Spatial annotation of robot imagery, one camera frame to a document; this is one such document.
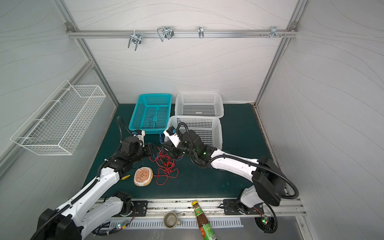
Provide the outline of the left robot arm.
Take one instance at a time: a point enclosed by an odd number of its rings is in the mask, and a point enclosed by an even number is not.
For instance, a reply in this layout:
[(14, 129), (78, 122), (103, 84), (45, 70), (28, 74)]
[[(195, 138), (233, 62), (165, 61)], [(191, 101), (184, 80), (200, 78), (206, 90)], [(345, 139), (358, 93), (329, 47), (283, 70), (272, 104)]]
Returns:
[(98, 168), (96, 176), (77, 194), (55, 210), (46, 209), (38, 220), (33, 240), (82, 240), (106, 219), (129, 209), (131, 196), (118, 193), (107, 203), (91, 210), (94, 203), (132, 170), (136, 162), (154, 154), (155, 145), (145, 144), (145, 131), (120, 134), (117, 151)]

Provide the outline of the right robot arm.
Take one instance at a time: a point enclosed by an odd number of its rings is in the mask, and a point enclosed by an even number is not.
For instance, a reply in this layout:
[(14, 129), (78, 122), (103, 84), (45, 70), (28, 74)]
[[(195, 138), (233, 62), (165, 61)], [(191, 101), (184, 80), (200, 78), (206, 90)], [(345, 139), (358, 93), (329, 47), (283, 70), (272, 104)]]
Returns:
[(200, 169), (213, 168), (241, 176), (253, 183), (240, 194), (240, 203), (251, 208), (265, 203), (278, 207), (281, 199), (294, 200), (299, 190), (269, 158), (247, 159), (231, 155), (205, 145), (192, 130), (181, 134), (173, 127), (164, 131), (168, 138), (163, 149), (171, 157), (189, 155), (192, 163)]

